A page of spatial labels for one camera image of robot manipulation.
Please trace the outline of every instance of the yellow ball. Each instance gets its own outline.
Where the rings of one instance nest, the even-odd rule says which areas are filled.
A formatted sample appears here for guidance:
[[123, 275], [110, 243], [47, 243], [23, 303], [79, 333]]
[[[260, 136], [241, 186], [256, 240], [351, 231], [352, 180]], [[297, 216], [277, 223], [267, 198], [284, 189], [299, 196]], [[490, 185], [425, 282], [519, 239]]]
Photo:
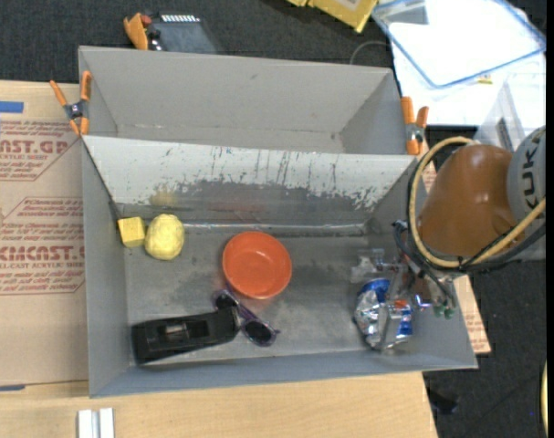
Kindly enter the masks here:
[[145, 250], [153, 258], [170, 260], [181, 253], [184, 241], [182, 222], [172, 214], [160, 214], [147, 229]]

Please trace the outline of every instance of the sunglasses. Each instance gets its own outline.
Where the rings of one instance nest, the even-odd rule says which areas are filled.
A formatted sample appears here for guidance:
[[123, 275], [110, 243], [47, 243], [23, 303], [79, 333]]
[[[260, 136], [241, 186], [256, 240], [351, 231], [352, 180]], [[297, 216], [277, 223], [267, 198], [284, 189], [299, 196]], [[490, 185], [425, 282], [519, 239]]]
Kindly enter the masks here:
[[215, 292], [213, 302], [217, 309], [236, 308], [238, 315], [244, 320], [240, 325], [240, 329], [257, 346], [268, 347], [277, 339], [277, 334], [280, 331], [271, 328], [268, 323], [242, 305], [229, 290], [223, 289]]

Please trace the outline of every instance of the clamp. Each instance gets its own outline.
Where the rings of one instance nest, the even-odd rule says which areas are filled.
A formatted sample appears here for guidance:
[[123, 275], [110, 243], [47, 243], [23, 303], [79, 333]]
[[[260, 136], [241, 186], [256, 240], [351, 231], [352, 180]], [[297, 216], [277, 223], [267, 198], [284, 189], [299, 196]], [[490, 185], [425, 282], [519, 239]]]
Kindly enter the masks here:
[[424, 129], [429, 115], [428, 107], [421, 107], [414, 119], [413, 100], [404, 96], [401, 98], [402, 116], [406, 125], [406, 151], [412, 156], [418, 156], [422, 151]]
[[89, 131], [88, 106], [91, 95], [92, 75], [89, 71], [82, 73], [80, 82], [80, 100], [75, 104], [68, 104], [64, 93], [53, 79], [49, 81], [50, 86], [56, 94], [59, 105], [64, 108], [69, 119], [69, 126], [78, 135], [85, 135]]

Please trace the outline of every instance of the clear plastic container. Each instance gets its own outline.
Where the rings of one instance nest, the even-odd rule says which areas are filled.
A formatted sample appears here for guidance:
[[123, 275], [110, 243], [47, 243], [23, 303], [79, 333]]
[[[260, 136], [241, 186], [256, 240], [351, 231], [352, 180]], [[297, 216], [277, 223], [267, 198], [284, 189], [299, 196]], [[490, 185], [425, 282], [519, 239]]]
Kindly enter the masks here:
[[546, 50], [545, 37], [506, 0], [393, 0], [371, 16], [433, 88]]

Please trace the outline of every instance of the crushed soda can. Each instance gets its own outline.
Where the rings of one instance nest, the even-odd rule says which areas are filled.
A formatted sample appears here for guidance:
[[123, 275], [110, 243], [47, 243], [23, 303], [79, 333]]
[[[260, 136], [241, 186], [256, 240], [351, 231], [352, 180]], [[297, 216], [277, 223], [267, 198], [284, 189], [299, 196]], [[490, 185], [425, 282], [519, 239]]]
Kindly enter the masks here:
[[413, 309], [405, 298], [387, 299], [391, 281], [376, 278], [358, 292], [353, 320], [373, 349], [389, 349], [413, 335]]

